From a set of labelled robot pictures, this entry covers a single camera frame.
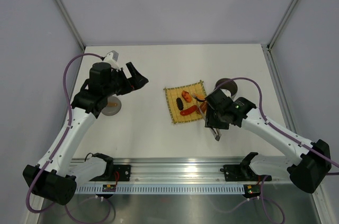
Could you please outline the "stainless steel tongs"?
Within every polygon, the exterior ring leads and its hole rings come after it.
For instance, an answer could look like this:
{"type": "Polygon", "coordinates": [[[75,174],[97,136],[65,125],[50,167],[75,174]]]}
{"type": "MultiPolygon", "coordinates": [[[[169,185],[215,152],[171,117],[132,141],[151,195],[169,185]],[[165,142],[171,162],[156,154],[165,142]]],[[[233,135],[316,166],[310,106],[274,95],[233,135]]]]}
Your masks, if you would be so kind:
{"type": "Polygon", "coordinates": [[[206,128],[209,128],[214,139],[216,141],[219,141],[220,138],[221,138],[221,132],[220,132],[219,129],[214,128],[212,123],[211,123],[210,109],[209,109],[209,105],[208,105],[208,102],[206,101],[205,97],[202,96],[202,95],[198,95],[196,93],[193,93],[192,98],[196,100],[196,105],[197,105],[196,113],[202,116],[202,118],[205,121],[206,128]]]}

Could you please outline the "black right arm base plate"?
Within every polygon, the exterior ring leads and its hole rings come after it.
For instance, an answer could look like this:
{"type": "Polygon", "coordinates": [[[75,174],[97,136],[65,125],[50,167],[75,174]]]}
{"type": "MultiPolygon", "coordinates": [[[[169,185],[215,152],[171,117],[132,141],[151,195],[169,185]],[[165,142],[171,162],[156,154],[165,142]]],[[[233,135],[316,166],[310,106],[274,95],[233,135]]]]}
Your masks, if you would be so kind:
{"type": "Polygon", "coordinates": [[[255,174],[249,166],[241,164],[223,165],[219,171],[224,174],[226,182],[260,182],[265,177],[265,175],[255,174]]]}

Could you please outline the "orange salmon slice toy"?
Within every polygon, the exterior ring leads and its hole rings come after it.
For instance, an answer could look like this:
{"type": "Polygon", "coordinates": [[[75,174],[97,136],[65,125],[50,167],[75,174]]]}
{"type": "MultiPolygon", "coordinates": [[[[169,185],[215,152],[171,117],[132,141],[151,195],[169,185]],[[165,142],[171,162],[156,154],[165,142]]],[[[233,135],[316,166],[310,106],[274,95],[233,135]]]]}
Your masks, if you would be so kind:
{"type": "Polygon", "coordinates": [[[198,102],[205,102],[206,99],[203,95],[199,95],[199,94],[196,94],[196,93],[193,93],[192,94],[192,97],[197,100],[198,102]]]}

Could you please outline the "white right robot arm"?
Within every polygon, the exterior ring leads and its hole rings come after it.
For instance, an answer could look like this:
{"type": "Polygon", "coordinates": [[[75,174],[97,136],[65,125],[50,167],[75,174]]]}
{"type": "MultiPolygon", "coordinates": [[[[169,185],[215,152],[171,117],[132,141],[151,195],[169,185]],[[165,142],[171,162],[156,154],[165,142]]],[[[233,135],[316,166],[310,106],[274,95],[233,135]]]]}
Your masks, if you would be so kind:
{"type": "Polygon", "coordinates": [[[329,145],[301,137],[265,118],[246,98],[232,100],[216,89],[206,97],[205,126],[227,130],[230,125],[252,132],[279,150],[282,156],[249,153],[238,165],[224,165],[226,181],[258,181],[264,176],[289,179],[297,188],[314,193],[331,170],[329,145]]]}

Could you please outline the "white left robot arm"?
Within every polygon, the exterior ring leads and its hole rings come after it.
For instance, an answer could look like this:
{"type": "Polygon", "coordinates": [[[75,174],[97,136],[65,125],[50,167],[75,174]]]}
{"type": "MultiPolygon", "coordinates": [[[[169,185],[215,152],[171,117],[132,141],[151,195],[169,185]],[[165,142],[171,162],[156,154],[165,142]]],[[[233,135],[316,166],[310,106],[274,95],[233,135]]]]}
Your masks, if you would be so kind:
{"type": "Polygon", "coordinates": [[[108,181],[114,176],[114,160],[105,154],[96,153],[74,168],[70,167],[70,162],[88,129],[107,106],[108,98],[136,91],[149,82],[131,62],[126,66],[130,77],[108,62],[92,65],[89,78],[74,96],[68,118],[57,138],[36,165],[27,165],[23,171],[29,187],[27,204],[34,194],[66,205],[78,187],[91,180],[108,181]]]}

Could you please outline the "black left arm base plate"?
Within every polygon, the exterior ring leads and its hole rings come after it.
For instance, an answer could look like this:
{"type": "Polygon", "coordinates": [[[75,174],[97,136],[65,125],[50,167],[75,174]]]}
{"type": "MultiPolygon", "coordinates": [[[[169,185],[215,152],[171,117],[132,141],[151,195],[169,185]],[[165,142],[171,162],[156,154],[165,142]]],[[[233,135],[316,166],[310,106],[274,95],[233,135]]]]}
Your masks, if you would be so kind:
{"type": "Polygon", "coordinates": [[[129,182],[131,175],[131,165],[114,165],[109,172],[91,179],[91,182],[129,182]]]}

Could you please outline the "bamboo woven tray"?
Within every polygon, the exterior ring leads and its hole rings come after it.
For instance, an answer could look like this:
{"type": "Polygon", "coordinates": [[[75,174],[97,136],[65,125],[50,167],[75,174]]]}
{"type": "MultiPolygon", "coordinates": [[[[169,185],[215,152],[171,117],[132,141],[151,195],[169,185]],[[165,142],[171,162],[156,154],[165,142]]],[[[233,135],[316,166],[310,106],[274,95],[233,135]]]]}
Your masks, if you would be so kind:
{"type": "Polygon", "coordinates": [[[192,96],[193,93],[203,95],[206,97],[206,90],[204,89],[204,81],[200,80],[197,83],[184,85],[184,86],[177,86],[177,87],[165,87],[165,98],[168,107],[169,114],[171,116],[171,120],[173,124],[179,123],[189,123],[193,121],[198,121],[202,119],[202,116],[197,114],[196,111],[187,116],[181,116],[180,110],[177,108],[176,99],[180,97],[184,104],[184,110],[196,105],[196,100],[192,98],[192,102],[186,102],[182,97],[182,91],[187,91],[192,96]]]}

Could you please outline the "grey metal lunch canister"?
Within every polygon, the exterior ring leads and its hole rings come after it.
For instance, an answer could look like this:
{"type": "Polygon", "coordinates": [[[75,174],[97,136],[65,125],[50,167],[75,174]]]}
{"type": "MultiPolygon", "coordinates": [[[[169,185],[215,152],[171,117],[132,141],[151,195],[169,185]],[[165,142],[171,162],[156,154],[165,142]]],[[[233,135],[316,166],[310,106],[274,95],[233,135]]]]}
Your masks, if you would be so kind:
{"type": "Polygon", "coordinates": [[[231,92],[231,99],[234,100],[238,92],[238,86],[234,81],[229,81],[229,78],[221,78],[215,83],[215,89],[227,89],[231,92]]]}

